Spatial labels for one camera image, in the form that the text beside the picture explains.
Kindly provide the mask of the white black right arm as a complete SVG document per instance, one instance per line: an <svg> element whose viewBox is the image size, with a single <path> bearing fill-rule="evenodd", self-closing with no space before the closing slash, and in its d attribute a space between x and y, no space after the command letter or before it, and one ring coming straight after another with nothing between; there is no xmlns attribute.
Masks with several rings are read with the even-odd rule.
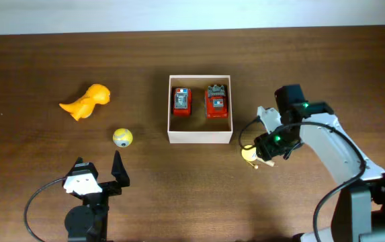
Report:
<svg viewBox="0 0 385 242"><path fill-rule="evenodd" d="M325 102L308 102L299 85L275 92L277 108L257 108L266 132L254 140L263 161L289 157L309 146L337 187L317 204L310 233L295 241L385 242L385 170L376 165L343 130Z"/></svg>

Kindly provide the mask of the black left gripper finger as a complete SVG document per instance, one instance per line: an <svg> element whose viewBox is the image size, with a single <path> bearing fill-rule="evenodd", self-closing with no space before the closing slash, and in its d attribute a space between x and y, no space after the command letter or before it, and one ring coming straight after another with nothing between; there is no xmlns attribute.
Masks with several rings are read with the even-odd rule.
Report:
<svg viewBox="0 0 385 242"><path fill-rule="evenodd" d="M78 157L73 167L66 174L67 177L90 173L94 178L98 177L98 172L92 162L84 162L82 157Z"/></svg>
<svg viewBox="0 0 385 242"><path fill-rule="evenodd" d="M126 172L126 169L122 162L122 158L119 151L115 151L114 153L114 161L112 164L111 174L115 177L117 183L121 187L128 187L130 185L130 178Z"/></svg>

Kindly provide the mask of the pink box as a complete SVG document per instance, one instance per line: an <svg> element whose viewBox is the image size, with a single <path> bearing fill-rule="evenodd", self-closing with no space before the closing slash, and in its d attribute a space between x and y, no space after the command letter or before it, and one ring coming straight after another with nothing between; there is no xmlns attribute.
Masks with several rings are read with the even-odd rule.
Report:
<svg viewBox="0 0 385 242"><path fill-rule="evenodd" d="M208 118L206 115L205 90L215 84L226 90L228 116ZM177 87L191 90L191 115L173 114L174 91ZM169 142L228 144L233 134L231 80L229 75L171 75L168 87L167 134Z"/></svg>

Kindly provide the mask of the red fire truck grey top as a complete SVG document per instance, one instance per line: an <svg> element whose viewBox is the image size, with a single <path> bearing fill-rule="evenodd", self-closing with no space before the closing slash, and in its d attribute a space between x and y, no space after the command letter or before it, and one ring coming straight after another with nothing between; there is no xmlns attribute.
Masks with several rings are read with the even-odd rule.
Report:
<svg viewBox="0 0 385 242"><path fill-rule="evenodd" d="M223 85L210 85L205 91L206 117L227 118L228 104L226 89Z"/></svg>

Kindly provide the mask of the red fire truck with ladder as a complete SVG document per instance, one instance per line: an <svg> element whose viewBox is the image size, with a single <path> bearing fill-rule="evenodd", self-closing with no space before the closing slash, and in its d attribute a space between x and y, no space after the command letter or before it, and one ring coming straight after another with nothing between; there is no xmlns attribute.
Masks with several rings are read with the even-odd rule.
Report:
<svg viewBox="0 0 385 242"><path fill-rule="evenodd" d="M177 87L173 90L172 111L174 116L191 115L191 89Z"/></svg>

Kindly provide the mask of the yellow wooden rattle drum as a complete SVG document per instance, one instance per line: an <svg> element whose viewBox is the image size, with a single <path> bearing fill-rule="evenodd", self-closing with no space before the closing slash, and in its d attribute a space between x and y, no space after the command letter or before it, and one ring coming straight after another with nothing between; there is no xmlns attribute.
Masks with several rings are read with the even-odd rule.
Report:
<svg viewBox="0 0 385 242"><path fill-rule="evenodd" d="M258 157L256 153L256 148L252 145L245 146L245 148L241 150L241 156L254 169L258 169L260 164L264 164L270 167L273 167L275 165L272 160L265 161L262 158Z"/></svg>

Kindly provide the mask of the orange dinosaur toy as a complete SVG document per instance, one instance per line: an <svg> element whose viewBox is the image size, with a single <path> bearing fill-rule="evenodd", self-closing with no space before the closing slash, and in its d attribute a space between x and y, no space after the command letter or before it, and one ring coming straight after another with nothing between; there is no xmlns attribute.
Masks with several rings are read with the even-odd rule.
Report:
<svg viewBox="0 0 385 242"><path fill-rule="evenodd" d="M68 112L74 120L79 121L92 115L95 106L106 105L110 102L110 90L101 84L91 85L85 94L70 104L59 103L59 106Z"/></svg>

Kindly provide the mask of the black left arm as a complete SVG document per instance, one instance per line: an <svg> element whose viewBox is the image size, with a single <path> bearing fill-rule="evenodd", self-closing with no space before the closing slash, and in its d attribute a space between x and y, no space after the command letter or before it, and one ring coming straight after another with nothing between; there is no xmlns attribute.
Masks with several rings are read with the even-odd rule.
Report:
<svg viewBox="0 0 385 242"><path fill-rule="evenodd" d="M114 153L111 175L113 181L99 183L98 172L91 162L78 158L62 183L66 193L80 199L65 216L68 241L100 242L107 240L109 197L119 196L130 185L121 155Z"/></svg>

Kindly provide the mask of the yellow grey ball toy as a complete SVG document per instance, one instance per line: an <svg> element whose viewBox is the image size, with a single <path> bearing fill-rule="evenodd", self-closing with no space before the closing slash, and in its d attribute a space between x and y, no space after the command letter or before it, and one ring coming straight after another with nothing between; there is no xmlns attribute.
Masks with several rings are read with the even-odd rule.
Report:
<svg viewBox="0 0 385 242"><path fill-rule="evenodd" d="M123 148L132 143L133 136L127 128L119 128L114 131L112 139L116 146Z"/></svg>

